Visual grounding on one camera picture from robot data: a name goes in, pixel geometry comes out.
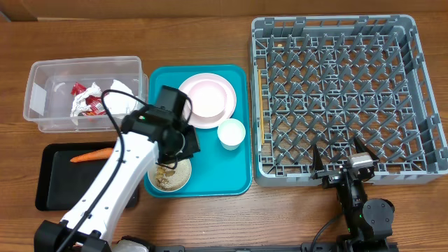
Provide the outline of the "orange carrot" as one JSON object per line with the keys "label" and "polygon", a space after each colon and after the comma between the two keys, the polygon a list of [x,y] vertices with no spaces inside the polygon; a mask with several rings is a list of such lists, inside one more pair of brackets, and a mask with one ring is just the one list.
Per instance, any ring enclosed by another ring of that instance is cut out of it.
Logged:
{"label": "orange carrot", "polygon": [[70,162],[89,162],[95,160],[107,160],[113,154],[112,148],[103,148],[90,153],[85,153],[70,159]]}

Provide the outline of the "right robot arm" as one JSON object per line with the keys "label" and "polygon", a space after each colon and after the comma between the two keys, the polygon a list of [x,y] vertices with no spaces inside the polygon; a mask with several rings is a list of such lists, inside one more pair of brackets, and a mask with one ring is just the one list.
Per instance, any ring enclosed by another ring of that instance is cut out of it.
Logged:
{"label": "right robot arm", "polygon": [[[326,171],[317,145],[312,146],[312,178],[322,180],[322,188],[335,188],[342,213],[329,220],[315,235],[310,251],[397,251],[387,242],[393,234],[395,207],[387,199],[368,199],[363,182],[375,176],[379,158],[358,137],[353,138],[356,153],[338,169]],[[344,217],[348,233],[331,244],[317,240],[335,221]]]}

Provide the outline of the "white bowl with food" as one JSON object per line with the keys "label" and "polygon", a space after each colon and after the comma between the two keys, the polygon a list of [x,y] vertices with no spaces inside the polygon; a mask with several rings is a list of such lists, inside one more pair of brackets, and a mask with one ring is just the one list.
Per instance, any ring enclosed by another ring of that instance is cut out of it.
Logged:
{"label": "white bowl with food", "polygon": [[192,165],[189,159],[179,161],[175,169],[174,164],[169,168],[155,165],[147,171],[150,184],[163,193],[172,193],[182,189],[187,184],[192,174]]}

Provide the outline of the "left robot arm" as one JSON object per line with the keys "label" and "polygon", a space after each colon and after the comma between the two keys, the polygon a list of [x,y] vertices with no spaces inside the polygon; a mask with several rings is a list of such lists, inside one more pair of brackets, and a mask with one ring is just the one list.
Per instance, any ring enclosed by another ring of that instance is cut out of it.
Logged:
{"label": "left robot arm", "polygon": [[86,193],[58,223],[43,221],[34,235],[35,251],[110,251],[125,206],[144,175],[157,165],[177,167],[200,147],[183,107],[146,105],[115,125],[113,153]]}

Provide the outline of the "white paper cup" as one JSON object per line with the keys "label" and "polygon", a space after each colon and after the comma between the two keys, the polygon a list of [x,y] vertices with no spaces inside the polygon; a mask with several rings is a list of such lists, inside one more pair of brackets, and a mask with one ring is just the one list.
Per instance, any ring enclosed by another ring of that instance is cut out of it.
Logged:
{"label": "white paper cup", "polygon": [[218,139],[224,149],[233,151],[239,147],[246,136],[246,129],[242,122],[229,118],[223,121],[217,129]]}

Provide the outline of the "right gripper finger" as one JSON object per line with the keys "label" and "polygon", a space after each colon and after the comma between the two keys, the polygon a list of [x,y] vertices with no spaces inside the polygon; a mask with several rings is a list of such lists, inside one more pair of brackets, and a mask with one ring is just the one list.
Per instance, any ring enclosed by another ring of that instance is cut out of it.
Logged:
{"label": "right gripper finger", "polygon": [[315,172],[322,172],[324,170],[324,166],[319,153],[319,149],[316,144],[312,146],[312,150],[313,150],[312,168]]}
{"label": "right gripper finger", "polygon": [[378,156],[372,151],[370,150],[361,140],[359,137],[355,136],[353,138],[353,144],[356,148],[356,152],[357,153],[368,153],[369,156],[372,158],[372,160],[374,162],[378,162],[379,158]]}

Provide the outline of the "white napkin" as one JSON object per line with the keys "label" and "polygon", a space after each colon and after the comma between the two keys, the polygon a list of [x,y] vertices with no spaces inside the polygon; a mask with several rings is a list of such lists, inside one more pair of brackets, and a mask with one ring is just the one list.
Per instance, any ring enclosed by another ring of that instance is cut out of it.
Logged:
{"label": "white napkin", "polygon": [[[118,90],[133,95],[133,92],[122,82],[114,79],[110,90]],[[125,115],[131,113],[137,106],[137,100],[126,95],[109,92],[104,97],[104,102],[115,119],[122,120]]]}

